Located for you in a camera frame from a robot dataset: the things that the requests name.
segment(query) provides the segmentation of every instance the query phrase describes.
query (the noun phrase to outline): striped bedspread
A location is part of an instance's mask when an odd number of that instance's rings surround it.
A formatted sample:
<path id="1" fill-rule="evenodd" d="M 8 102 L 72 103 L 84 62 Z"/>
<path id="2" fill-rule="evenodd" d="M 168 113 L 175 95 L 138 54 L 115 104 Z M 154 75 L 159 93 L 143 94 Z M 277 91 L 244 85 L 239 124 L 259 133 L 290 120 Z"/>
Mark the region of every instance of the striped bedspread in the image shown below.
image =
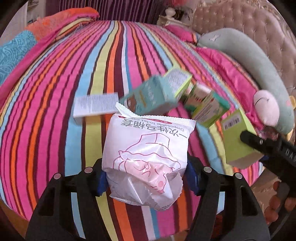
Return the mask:
<path id="1" fill-rule="evenodd" d="M 150 76 L 177 66 L 229 101 L 231 109 L 224 117 L 242 108 L 237 95 L 198 51 L 163 28 L 80 22 L 65 23 L 39 41 L 0 88 L 4 98 L 0 101 L 0 197 L 26 219 L 53 174 L 77 174 L 102 157 L 108 120 L 77 125 L 72 117 L 75 97 L 112 92 L 122 97 Z M 169 115 L 189 118 L 182 105 Z M 219 121 L 209 130 L 199 126 L 190 136 L 188 151 L 221 173 L 240 171 L 226 165 Z M 260 170 L 256 163 L 241 172 L 252 184 Z M 162 212 L 124 204 L 109 193 L 97 202 L 113 241 L 155 240 L 186 230 L 199 202 L 186 180 L 178 200 Z M 83 237 L 74 194 L 72 205 Z"/>

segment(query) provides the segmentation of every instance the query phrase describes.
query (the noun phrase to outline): carved headboard frame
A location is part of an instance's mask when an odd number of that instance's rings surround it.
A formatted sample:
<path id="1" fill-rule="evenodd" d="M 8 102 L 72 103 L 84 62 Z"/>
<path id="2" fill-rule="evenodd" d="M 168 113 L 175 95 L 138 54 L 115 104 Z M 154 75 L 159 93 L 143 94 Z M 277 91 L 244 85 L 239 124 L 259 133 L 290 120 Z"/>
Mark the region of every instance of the carved headboard frame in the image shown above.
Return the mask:
<path id="1" fill-rule="evenodd" d="M 289 95 L 296 96 L 296 38 L 290 27 L 266 0 L 216 0 L 201 2 L 192 29 L 203 34 L 235 28 L 252 38 L 276 67 Z"/>

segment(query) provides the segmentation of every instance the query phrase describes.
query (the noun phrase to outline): bed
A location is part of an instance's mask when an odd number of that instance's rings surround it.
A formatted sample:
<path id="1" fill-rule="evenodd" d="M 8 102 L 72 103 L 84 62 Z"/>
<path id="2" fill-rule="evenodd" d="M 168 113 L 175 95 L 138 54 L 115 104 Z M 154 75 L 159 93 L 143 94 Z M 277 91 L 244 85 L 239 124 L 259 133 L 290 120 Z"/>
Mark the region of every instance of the bed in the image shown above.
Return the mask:
<path id="1" fill-rule="evenodd" d="M 265 31 L 262 16 L 270 20 L 271 33 Z M 165 74 L 177 66 L 190 71 L 193 82 L 204 83 L 229 101 L 231 108 L 224 118 L 237 108 L 246 108 L 219 71 L 174 34 L 155 25 L 97 18 L 96 11 L 87 9 L 67 12 L 60 22 L 48 18 L 29 26 L 27 31 L 36 43 L 0 87 L 0 197 L 27 220 L 55 173 L 77 174 L 102 157 L 108 120 L 77 125 L 72 116 L 76 96 L 118 92 L 122 97 L 151 75 Z M 296 40 L 271 4 L 226 0 L 196 9 L 193 30 L 203 34 L 223 27 L 241 30 L 259 44 L 289 94 L 295 94 Z M 266 43 L 269 34 L 274 37 Z M 220 56 L 253 90 L 259 89 L 235 60 Z M 169 115 L 189 118 L 182 105 Z M 266 137 L 277 134 L 261 125 L 257 130 Z M 241 172 L 249 185 L 262 173 L 259 162 L 244 170 L 226 164 L 219 121 L 209 130 L 197 128 L 188 151 L 220 173 Z M 109 193 L 97 202 L 110 237 L 116 241 L 155 240 L 187 230 L 199 202 L 186 180 L 178 200 L 162 212 L 118 202 Z M 83 237 L 74 194 L 72 206 L 78 234 Z M 223 194 L 219 206 L 222 210 Z"/>

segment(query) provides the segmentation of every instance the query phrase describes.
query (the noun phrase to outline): gray plush pillow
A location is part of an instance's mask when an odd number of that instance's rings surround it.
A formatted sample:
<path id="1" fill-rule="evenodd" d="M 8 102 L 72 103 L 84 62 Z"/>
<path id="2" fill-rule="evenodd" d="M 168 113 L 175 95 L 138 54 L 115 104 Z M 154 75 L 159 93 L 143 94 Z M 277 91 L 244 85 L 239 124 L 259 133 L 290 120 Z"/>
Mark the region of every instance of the gray plush pillow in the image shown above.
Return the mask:
<path id="1" fill-rule="evenodd" d="M 275 129 L 282 134 L 288 134 L 293 129 L 294 112 L 287 89 L 272 62 L 252 39 L 236 29 L 222 28 L 202 35 L 199 43 L 236 59 L 262 89 L 276 98 L 280 117 Z"/>

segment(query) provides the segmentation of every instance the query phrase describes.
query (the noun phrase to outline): white box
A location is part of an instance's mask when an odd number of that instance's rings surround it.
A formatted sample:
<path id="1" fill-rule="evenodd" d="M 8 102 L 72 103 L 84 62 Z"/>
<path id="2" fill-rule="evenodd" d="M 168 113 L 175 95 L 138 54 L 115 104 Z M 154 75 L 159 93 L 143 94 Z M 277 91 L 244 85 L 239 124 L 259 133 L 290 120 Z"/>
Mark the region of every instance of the white box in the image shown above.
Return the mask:
<path id="1" fill-rule="evenodd" d="M 118 111 L 115 107 L 116 102 L 118 102 L 117 92 L 76 97 L 73 118 L 77 124 L 81 124 L 82 118 L 86 116 L 114 114 Z"/>

